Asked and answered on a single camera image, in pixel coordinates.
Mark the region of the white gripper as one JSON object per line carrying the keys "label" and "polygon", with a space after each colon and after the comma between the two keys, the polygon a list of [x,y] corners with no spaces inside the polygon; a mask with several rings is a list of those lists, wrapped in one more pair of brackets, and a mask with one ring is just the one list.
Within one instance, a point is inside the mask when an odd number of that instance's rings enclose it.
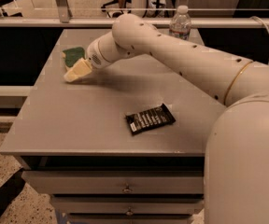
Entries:
{"label": "white gripper", "polygon": [[64,74],[64,80],[73,82],[85,77],[94,68],[105,68],[122,58],[122,48],[114,41],[111,32],[95,39],[86,49],[86,59],[78,59]]}

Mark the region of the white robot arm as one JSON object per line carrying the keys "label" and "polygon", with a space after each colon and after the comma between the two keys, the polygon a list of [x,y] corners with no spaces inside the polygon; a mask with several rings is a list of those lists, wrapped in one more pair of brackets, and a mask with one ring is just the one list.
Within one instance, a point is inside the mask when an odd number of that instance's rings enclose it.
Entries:
{"label": "white robot arm", "polygon": [[66,81],[147,54],[225,105],[206,141],[205,224],[269,224],[269,65],[164,35],[133,14],[86,54]]}

